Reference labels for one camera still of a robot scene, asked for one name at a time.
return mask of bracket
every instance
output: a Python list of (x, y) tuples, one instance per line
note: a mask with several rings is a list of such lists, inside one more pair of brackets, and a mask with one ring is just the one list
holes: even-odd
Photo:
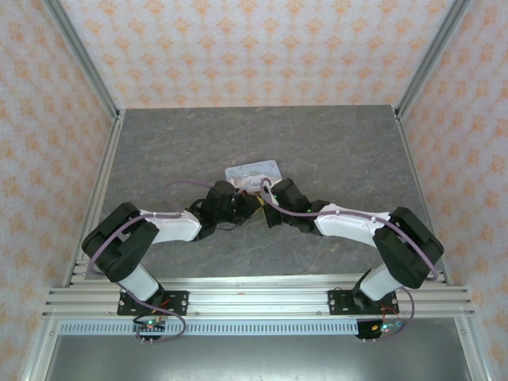
[[(331, 290), (328, 291), (328, 307), (330, 315), (383, 315), (381, 305), (393, 308), (399, 313), (397, 294), (391, 292), (386, 294), (375, 305), (369, 306), (365, 311), (362, 311), (353, 301), (351, 290)], [(395, 315), (393, 311), (386, 310), (386, 315)]]
[[(187, 315), (189, 304), (189, 291), (164, 291), (161, 299), (161, 308), (176, 312), (180, 316)], [(127, 293), (120, 292), (120, 301), (117, 309), (118, 316), (146, 316), (163, 315), (164, 313), (152, 310), (137, 304)]]

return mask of orange floral pattern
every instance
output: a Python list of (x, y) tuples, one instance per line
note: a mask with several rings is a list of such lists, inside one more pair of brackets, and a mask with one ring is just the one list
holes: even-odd
[(110, 119), (43, 2), (2, 1), (0, 24), (0, 379), (18, 380), (75, 248)]
[(127, 3), (63, 0), (117, 106), (156, 108), (396, 105), (453, 1)]
[(506, 20), (505, 2), (473, 2), (404, 121), (452, 277), (481, 307), (498, 379), (508, 374)]

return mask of purple cable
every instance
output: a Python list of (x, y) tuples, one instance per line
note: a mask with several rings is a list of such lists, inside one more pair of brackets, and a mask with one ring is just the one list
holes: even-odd
[[(117, 283), (117, 284), (121, 288), (124, 288), (120, 283)], [(161, 344), (161, 343), (167, 343), (168, 341), (173, 341), (174, 339), (178, 339), (179, 337), (181, 337), (185, 333), (185, 331), (187, 331), (187, 323), (185, 322), (185, 319), (183, 317), (181, 317), (179, 314), (177, 314), (176, 312), (170, 311), (170, 310), (166, 310), (164, 308), (152, 306), (151, 304), (148, 304), (146, 302), (143, 302), (141, 299), (138, 299), (132, 292), (127, 291), (127, 290), (125, 292), (127, 293), (128, 296), (130, 296), (132, 299), (134, 299), (134, 301), (137, 304), (139, 304), (139, 305), (141, 305), (143, 307), (149, 308), (150, 310), (157, 310), (159, 312), (163, 312), (165, 314), (174, 316), (175, 318), (178, 318), (182, 322), (182, 329), (180, 330), (180, 332), (178, 332), (176, 335), (173, 335), (173, 336), (169, 336), (169, 337), (165, 337), (165, 338), (160, 338), (160, 339), (158, 339), (156, 341), (153, 341), (154, 343)], [(136, 331), (136, 339), (138, 339), (139, 341), (143, 340), (143, 337), (140, 335), (140, 327), (138, 327), (138, 329)]]
[[(260, 184), (261, 194), (267, 194), (267, 192), (264, 190), (265, 183), (269, 183), (271, 185), (270, 179), (264, 178), (261, 180), (261, 184)], [(285, 209), (281, 208), (280, 206), (274, 204), (273, 201), (271, 200), (271, 197), (266, 197), (264, 199), (264, 201), (266, 203), (268, 203), (275, 210), (278, 210), (280, 213), (284, 213), (284, 214), (287, 214), (288, 216), (293, 216), (293, 217), (319, 217), (319, 216), (337, 215), (337, 212), (335, 210), (330, 210), (328, 212), (314, 212), (314, 213), (291, 212), (289, 210), (285, 210)], [(371, 220), (372, 218), (374, 218), (377, 222), (381, 222), (382, 224), (388, 226), (390, 229), (392, 229), (394, 232), (396, 232), (400, 237), (402, 237), (404, 240), (406, 240), (406, 242), (411, 246), (411, 248), (413, 248), (413, 250), (423, 259), (423, 261), (425, 262), (425, 264), (430, 269), (430, 271), (432, 272), (432, 275), (433, 275), (432, 278), (427, 279), (427, 280), (436, 281), (438, 279), (437, 270), (434, 267), (434, 265), (432, 264), (432, 262), (430, 262), (429, 258), (418, 247), (418, 245), (413, 240), (411, 240), (411, 238), (407, 234), (405, 234), (398, 226), (392, 224), (391, 222), (385, 220), (384, 218), (371, 216), (370, 214), (364, 214), (361, 212), (354, 212), (352, 210), (339, 210), (339, 214), (361, 217), (361, 218), (365, 218), (366, 220)]]
[(203, 188), (208, 188), (210, 189), (211, 187), (213, 187), (213, 185), (209, 185), (207, 183), (202, 183), (200, 181), (195, 181), (195, 180), (176, 180), (176, 181), (172, 181), (170, 182), (169, 184), (166, 184), (164, 186), (164, 188), (162, 189), (162, 197), (163, 199), (165, 199), (166, 201), (169, 202), (170, 205), (173, 205), (173, 206), (177, 206), (176, 209), (183, 209), (180, 205), (178, 205), (177, 202), (174, 202), (172, 200), (168, 200), (165, 196), (166, 194), (166, 190), (172, 186), (172, 185), (176, 185), (176, 184), (191, 184), (191, 185), (197, 185), (198, 187), (203, 187)]
[(90, 262), (88, 262), (87, 272), (93, 272), (95, 274), (101, 274), (101, 272), (94, 270), (94, 264), (97, 258), (102, 254), (102, 252), (108, 247), (108, 245), (113, 242), (113, 240), (118, 237), (121, 232), (123, 232), (125, 229), (127, 229), (129, 226), (135, 224), (136, 222), (143, 220), (147, 217), (157, 217), (161, 219), (172, 219), (172, 218), (179, 218), (181, 214), (164, 214), (164, 213), (146, 213), (146, 214), (140, 214), (139, 216), (132, 218), (128, 220), (124, 225), (120, 226), (113, 234), (111, 234), (101, 245), (100, 248), (95, 252), (95, 254), (90, 258)]
[[(121, 234), (121, 232), (123, 232), (125, 229), (127, 229), (132, 224), (135, 224), (136, 222), (138, 222), (138, 221), (140, 221), (142, 219), (145, 219), (147, 217), (157, 217), (157, 218), (161, 218), (161, 219), (172, 219), (172, 218), (178, 218), (180, 216), (181, 216), (181, 214), (146, 213), (146, 214), (140, 214), (139, 216), (128, 220), (124, 225), (120, 226), (117, 230), (115, 230), (114, 233), (111, 234), (111, 236), (108, 237), (108, 239), (104, 241), (104, 243), (101, 245), (101, 247), (98, 248), (97, 252), (95, 252), (95, 254), (90, 258), (90, 262), (88, 263), (87, 271), (92, 271), (95, 274), (101, 274), (100, 272), (97, 272), (97, 271), (94, 270), (94, 263), (95, 263), (95, 261), (97, 260), (97, 258), (99, 258), (99, 256), (102, 254), (102, 252), (104, 252), (106, 247), (111, 242), (113, 242), (113, 240), (116, 237), (118, 237)], [(117, 285), (120, 286), (121, 288), (125, 289), (120, 283), (117, 283)], [(182, 322), (183, 327), (182, 327), (182, 329), (180, 330), (179, 333), (177, 333), (176, 335), (170, 336), (170, 337), (165, 337), (164, 339), (159, 339), (156, 342), (164, 343), (164, 342), (167, 342), (167, 341), (174, 340), (174, 339), (176, 339), (178, 337), (181, 337), (185, 333), (185, 331), (187, 330), (187, 323), (185, 322), (183, 317), (178, 315), (176, 312), (173, 312), (173, 311), (170, 311), (170, 310), (166, 310), (164, 308), (160, 308), (160, 307), (157, 307), (157, 306), (152, 306), (151, 304), (148, 304), (148, 303), (143, 302), (142, 300), (138, 299), (136, 297), (136, 295), (134, 295), (132, 292), (130, 292), (128, 290), (125, 290), (125, 292), (127, 293), (128, 296), (130, 296), (132, 299), (134, 299), (136, 301), (136, 303), (140, 304), (141, 306), (149, 308), (150, 310), (158, 310), (159, 312), (163, 312), (165, 314), (174, 316), (174, 317), (178, 318)], [(140, 337), (139, 330), (137, 330), (137, 332), (136, 332), (136, 338), (138, 340), (142, 340), (142, 338)]]

